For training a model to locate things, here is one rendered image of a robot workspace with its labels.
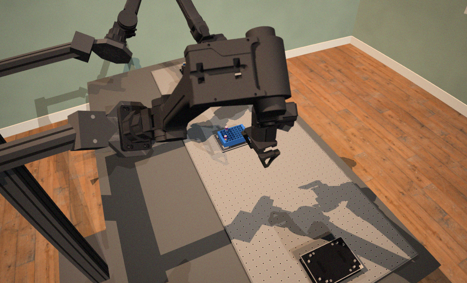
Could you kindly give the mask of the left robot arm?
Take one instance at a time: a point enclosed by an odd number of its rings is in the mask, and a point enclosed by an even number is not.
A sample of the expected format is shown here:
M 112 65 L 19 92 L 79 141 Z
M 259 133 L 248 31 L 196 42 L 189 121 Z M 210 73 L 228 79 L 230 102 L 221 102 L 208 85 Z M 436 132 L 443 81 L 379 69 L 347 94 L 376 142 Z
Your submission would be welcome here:
M 137 31 L 135 28 L 138 24 L 137 15 L 141 1 L 142 0 L 127 0 L 124 9 L 119 12 L 117 22 L 114 22 L 113 27 L 109 29 L 109 33 L 106 34 L 104 38 L 114 40 L 127 46 L 126 38 L 135 36 L 135 31 Z M 203 21 L 201 15 L 198 14 L 191 0 L 176 1 L 186 18 L 191 35 L 198 44 L 227 40 L 222 33 L 210 35 L 210 30 L 206 22 Z

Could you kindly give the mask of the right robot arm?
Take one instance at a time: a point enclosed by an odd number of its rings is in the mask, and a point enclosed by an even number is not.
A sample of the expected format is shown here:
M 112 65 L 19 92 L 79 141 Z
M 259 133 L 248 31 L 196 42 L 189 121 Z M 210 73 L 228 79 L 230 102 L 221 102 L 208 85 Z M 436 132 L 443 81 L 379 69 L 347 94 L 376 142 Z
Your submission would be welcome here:
M 292 96 L 283 39 L 270 26 L 245 36 L 188 45 L 184 74 L 172 95 L 153 99 L 152 108 L 119 106 L 121 150 L 150 150 L 153 137 L 156 143 L 185 140 L 188 123 L 210 107 L 254 105 L 254 127 L 269 127 L 265 142 L 276 139 L 277 129 L 289 132 L 298 108 L 285 102 Z

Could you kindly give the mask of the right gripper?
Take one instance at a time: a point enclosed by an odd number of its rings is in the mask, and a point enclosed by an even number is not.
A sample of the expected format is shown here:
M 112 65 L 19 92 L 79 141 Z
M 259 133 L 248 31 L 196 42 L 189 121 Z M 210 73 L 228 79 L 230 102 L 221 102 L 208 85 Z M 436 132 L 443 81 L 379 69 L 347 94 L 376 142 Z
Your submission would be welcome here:
M 242 136 L 248 143 L 248 146 L 251 149 L 253 148 L 257 153 L 264 168 L 268 168 L 272 161 L 280 155 L 280 151 L 278 149 L 264 152 L 266 148 L 276 147 L 278 143 L 276 139 L 265 142 L 267 128 L 269 127 L 258 128 L 251 124 L 251 127 L 247 127 L 241 132 Z M 248 137 L 251 139 L 251 142 L 248 140 Z M 267 164 L 265 163 L 266 159 L 269 159 Z

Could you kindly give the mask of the blue grid tube rack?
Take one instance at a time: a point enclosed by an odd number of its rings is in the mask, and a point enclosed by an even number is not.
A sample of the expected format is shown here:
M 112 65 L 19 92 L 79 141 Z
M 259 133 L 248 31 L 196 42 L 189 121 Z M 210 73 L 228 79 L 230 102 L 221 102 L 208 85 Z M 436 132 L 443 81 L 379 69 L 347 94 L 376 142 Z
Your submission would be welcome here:
M 245 129 L 243 124 L 237 125 L 235 127 L 228 128 L 228 131 L 221 130 L 217 132 L 219 140 L 221 141 L 224 147 L 230 147 L 239 143 L 243 143 L 246 140 L 242 136 L 241 132 Z M 224 140 L 224 136 L 228 137 L 228 140 Z

